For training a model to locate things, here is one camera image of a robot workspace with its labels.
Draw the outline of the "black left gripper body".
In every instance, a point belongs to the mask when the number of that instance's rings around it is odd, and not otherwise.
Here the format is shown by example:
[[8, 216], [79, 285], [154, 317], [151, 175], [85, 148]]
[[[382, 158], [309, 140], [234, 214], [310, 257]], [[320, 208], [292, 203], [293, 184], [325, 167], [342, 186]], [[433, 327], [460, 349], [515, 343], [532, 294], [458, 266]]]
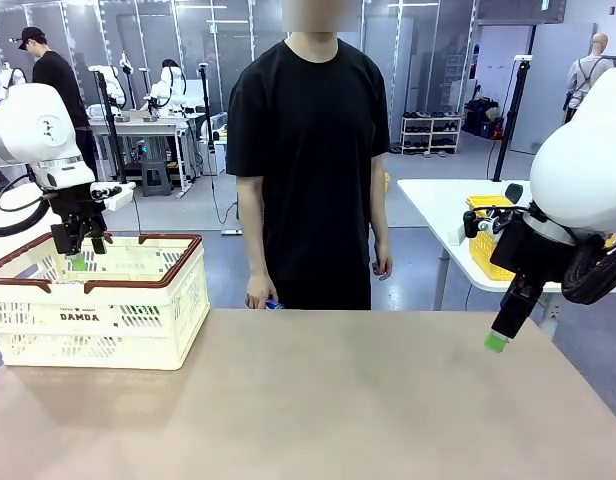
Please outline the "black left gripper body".
[[92, 198], [90, 184], [57, 190], [50, 197], [52, 211], [61, 218], [53, 225], [53, 234], [63, 236], [102, 236], [106, 224], [102, 216], [104, 204]]

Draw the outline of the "person's right forearm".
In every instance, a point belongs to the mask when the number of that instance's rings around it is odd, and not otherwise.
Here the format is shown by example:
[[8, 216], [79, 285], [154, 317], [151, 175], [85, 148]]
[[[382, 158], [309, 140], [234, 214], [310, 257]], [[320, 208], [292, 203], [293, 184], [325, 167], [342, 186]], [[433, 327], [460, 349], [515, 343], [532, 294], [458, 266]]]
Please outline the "person's right forearm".
[[269, 280], [263, 244], [263, 221], [261, 212], [245, 203], [239, 207], [242, 235], [246, 243], [250, 277], [259, 283]]

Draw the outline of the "person's left forearm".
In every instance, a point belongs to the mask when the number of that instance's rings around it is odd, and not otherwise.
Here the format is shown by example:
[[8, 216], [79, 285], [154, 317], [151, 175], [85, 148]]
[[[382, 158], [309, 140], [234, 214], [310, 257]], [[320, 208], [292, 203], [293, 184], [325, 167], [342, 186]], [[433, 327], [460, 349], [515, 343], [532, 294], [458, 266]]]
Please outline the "person's left forearm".
[[375, 245], [380, 248], [388, 248], [389, 227], [385, 199], [383, 197], [371, 201], [371, 228], [374, 234]]

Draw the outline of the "cream shopping basket brown rim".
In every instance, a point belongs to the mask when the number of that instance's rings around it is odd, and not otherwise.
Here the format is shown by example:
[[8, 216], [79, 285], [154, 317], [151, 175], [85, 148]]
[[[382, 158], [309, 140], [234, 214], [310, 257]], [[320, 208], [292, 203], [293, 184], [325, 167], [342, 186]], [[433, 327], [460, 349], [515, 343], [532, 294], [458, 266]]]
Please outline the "cream shopping basket brown rim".
[[[9, 366], [179, 369], [210, 310], [198, 234], [106, 236], [73, 271], [44, 234], [0, 258], [0, 353]], [[123, 314], [156, 306], [159, 316]]]

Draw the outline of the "person's left hand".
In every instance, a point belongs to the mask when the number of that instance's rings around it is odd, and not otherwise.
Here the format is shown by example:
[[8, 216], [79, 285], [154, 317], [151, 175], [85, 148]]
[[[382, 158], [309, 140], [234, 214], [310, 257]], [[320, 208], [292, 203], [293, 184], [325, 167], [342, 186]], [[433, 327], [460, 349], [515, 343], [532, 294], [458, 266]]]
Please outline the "person's left hand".
[[373, 274], [380, 280], [385, 281], [391, 277], [393, 271], [393, 258], [388, 241], [374, 244], [375, 260], [372, 263]]

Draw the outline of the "person's right hand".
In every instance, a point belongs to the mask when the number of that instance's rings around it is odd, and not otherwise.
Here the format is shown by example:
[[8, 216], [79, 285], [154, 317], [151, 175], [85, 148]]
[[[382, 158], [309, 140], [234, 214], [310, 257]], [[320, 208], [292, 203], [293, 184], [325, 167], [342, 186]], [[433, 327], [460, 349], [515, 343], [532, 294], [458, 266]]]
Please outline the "person's right hand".
[[269, 275], [251, 274], [246, 288], [246, 306], [249, 309], [266, 309], [269, 302], [278, 302], [277, 291]]

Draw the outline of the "grey step stool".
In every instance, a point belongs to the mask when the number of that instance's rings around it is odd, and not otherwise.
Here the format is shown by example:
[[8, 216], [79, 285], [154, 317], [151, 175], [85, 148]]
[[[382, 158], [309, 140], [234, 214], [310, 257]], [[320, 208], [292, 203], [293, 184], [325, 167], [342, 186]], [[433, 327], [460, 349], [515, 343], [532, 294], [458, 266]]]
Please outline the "grey step stool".
[[163, 159], [144, 159], [141, 163], [144, 197], [170, 196], [173, 191], [167, 163]]

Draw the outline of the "black tripod stand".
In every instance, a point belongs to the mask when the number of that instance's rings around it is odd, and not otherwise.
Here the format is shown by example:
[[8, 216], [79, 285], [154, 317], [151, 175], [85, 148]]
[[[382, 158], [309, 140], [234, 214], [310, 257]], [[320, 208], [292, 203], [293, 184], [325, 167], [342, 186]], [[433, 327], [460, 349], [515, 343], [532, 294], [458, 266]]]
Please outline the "black tripod stand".
[[105, 122], [108, 129], [111, 154], [116, 167], [117, 180], [122, 184], [125, 184], [127, 182], [127, 178], [117, 136], [115, 118], [112, 112], [110, 97], [108, 95], [107, 84], [104, 75], [100, 71], [95, 71], [94, 76], [96, 78], [96, 83], [101, 93], [101, 98], [104, 104]]

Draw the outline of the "white side table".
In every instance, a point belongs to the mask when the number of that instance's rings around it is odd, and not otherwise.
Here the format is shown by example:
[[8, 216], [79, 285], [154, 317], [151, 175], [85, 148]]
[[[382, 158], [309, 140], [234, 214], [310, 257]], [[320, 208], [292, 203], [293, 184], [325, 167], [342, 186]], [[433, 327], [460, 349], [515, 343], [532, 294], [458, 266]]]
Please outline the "white side table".
[[[500, 292], [504, 297], [512, 280], [490, 280], [470, 254], [470, 239], [465, 237], [463, 228], [463, 214], [471, 209], [466, 199], [473, 195], [502, 195], [512, 205], [526, 206], [532, 199], [529, 182], [514, 184], [487, 180], [404, 179], [398, 185], [442, 245], [434, 306], [439, 308], [442, 303], [449, 260], [455, 260], [476, 286]], [[553, 282], [545, 285], [538, 302], [542, 298], [547, 300], [542, 328], [548, 335], [552, 335], [558, 323], [559, 305], [566, 299], [561, 293], [560, 284]]]

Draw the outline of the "white desk with robots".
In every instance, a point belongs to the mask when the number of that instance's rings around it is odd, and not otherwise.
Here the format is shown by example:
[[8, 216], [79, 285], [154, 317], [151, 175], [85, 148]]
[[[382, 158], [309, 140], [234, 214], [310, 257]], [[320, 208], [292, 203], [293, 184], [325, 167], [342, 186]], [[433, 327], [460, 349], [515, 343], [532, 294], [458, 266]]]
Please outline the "white desk with robots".
[[[192, 188], [195, 180], [202, 175], [202, 160], [199, 147], [199, 137], [195, 133], [192, 118], [163, 117], [151, 120], [148, 117], [131, 116], [128, 121], [116, 122], [116, 132], [119, 140], [132, 138], [143, 139], [150, 153], [147, 159], [157, 159], [157, 153], [152, 153], [150, 142], [157, 138], [175, 136], [177, 151], [178, 174], [174, 176], [180, 183], [176, 193], [177, 198], [184, 197]], [[120, 180], [118, 166], [113, 158], [111, 133], [104, 118], [90, 120], [90, 127], [95, 139], [97, 151], [97, 171], [103, 180]]]

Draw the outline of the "person with black cap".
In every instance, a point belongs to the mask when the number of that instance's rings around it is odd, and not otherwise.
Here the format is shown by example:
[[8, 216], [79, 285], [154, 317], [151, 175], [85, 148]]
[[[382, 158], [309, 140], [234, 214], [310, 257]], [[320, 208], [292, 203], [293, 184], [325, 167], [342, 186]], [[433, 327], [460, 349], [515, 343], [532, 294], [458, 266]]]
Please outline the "person with black cap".
[[76, 143], [83, 160], [92, 170], [95, 179], [98, 179], [94, 137], [80, 89], [69, 62], [48, 46], [45, 33], [34, 26], [22, 30], [19, 49], [26, 50], [36, 58], [32, 71], [32, 82], [49, 85], [59, 93], [71, 118]]

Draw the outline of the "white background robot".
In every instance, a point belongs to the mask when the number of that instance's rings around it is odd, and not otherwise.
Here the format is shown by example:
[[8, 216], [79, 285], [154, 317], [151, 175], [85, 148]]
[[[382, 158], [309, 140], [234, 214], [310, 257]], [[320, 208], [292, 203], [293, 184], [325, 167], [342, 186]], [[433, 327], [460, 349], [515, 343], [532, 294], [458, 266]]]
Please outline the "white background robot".
[[159, 116], [173, 116], [182, 111], [185, 103], [186, 78], [173, 59], [163, 60], [161, 66], [160, 79], [150, 89], [148, 108], [156, 110]]

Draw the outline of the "white shoe rack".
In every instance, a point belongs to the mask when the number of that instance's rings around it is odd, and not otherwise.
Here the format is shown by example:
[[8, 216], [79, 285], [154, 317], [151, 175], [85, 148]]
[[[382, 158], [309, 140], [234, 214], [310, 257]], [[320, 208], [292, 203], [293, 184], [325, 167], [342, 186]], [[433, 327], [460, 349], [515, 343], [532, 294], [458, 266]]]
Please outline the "white shoe rack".
[[456, 112], [407, 111], [402, 115], [399, 150], [402, 154], [445, 156], [458, 150], [462, 117]]

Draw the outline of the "mannequin with apron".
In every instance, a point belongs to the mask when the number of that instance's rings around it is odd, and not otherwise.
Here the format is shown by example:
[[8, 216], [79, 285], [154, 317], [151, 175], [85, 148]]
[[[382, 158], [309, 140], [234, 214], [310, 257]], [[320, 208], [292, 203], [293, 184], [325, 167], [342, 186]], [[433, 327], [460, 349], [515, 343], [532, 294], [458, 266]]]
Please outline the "mannequin with apron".
[[590, 53], [573, 62], [568, 73], [567, 93], [563, 110], [564, 123], [571, 121], [592, 86], [603, 73], [614, 67], [612, 59], [605, 58], [603, 53], [608, 44], [608, 36], [597, 33], [591, 39]]

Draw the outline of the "person in black t-shirt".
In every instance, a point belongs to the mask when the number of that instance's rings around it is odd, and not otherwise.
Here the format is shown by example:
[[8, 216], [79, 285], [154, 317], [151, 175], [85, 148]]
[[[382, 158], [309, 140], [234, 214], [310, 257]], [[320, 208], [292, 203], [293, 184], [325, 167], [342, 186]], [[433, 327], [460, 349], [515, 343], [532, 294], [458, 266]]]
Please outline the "person in black t-shirt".
[[286, 37], [249, 64], [229, 101], [226, 171], [262, 214], [278, 302], [368, 310], [371, 201], [385, 199], [390, 147], [378, 66], [341, 38], [355, 0], [282, 0]]

